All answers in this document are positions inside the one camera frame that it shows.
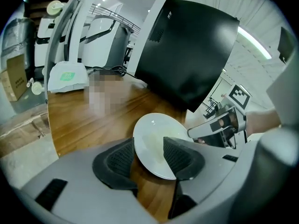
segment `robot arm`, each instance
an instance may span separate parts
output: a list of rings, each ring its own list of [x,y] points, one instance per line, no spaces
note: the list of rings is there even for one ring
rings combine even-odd
[[[209,136],[217,146],[236,148],[237,144],[246,143],[247,118],[245,108],[251,96],[238,85],[233,85],[229,95],[216,107],[216,117],[202,125],[188,130],[188,136],[194,140]]]

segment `white machine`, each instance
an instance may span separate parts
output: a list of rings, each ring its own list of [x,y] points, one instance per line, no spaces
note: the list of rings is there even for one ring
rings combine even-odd
[[[95,16],[86,35],[82,63],[88,67],[121,66],[133,32],[132,28],[114,17]]]
[[[46,54],[49,46],[50,37],[53,33],[54,26],[57,23],[58,19],[59,17],[45,17],[41,19],[40,26],[37,32],[36,45],[35,45],[35,67],[36,67],[35,78],[36,79],[43,79],[42,69],[45,66]],[[57,46],[57,53],[54,60],[55,63],[65,60],[65,55],[64,55],[65,49],[68,49],[67,47],[65,47],[66,44],[65,38],[66,38],[68,25],[65,27],[60,37]],[[85,43],[85,38],[89,26],[90,26],[89,23],[85,23],[82,29],[79,52],[78,52],[79,61],[82,59],[83,46]]]

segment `white wall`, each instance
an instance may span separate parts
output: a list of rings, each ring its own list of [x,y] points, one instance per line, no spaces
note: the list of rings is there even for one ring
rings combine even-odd
[[[231,87],[230,83],[228,83],[223,78],[219,77],[215,85],[213,86],[213,88],[210,90],[209,94],[205,98],[204,103],[206,105],[210,105],[210,102],[208,101],[210,97],[212,97],[217,102],[221,102],[223,99],[221,95],[226,94],[229,91],[230,87]]]
[[[113,6],[109,7],[108,10],[118,14],[122,8],[122,5],[123,4],[121,2],[118,2],[118,3],[114,4]]]
[[[85,23],[92,23],[95,15],[87,14]]]
[[[260,106],[259,104],[251,101],[248,106],[246,107],[246,112],[249,111],[265,111],[267,110],[265,107]]]
[[[139,13],[136,10],[133,10],[130,6],[123,4],[120,11],[118,12],[120,16],[128,19],[130,22],[134,23],[136,26],[142,26],[147,14]]]
[[[224,79],[221,78],[221,81],[220,81],[218,87],[214,90],[214,92],[212,94],[212,98],[215,101],[220,103],[223,100],[223,97],[221,97],[221,95],[227,94],[230,87],[231,87],[231,85],[229,83],[227,83]]]

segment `black slot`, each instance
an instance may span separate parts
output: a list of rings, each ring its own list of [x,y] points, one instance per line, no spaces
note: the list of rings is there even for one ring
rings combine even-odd
[[[66,184],[67,181],[65,180],[53,179],[48,184],[48,186],[38,195],[38,197],[36,198],[36,202],[46,210],[51,211]]]
[[[53,29],[55,27],[55,23],[50,23],[49,25],[48,25],[48,28],[49,29]]]
[[[226,160],[230,160],[232,162],[237,162],[238,158],[237,157],[234,157],[234,156],[231,156],[231,155],[225,155],[222,157],[223,159],[226,159]]]
[[[182,215],[196,205],[197,203],[192,198],[182,193],[179,181],[177,181],[171,209],[168,213],[168,219],[173,219],[179,215]]]

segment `floor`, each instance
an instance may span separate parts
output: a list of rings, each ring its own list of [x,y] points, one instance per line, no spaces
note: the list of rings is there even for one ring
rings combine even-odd
[[[2,82],[0,82],[0,125],[5,124],[13,116],[41,104],[45,104],[44,93],[42,92],[40,95],[35,95],[32,93],[31,88],[28,88],[18,101],[9,102]]]
[[[58,159],[51,134],[27,144],[0,159],[10,185],[21,188]]]

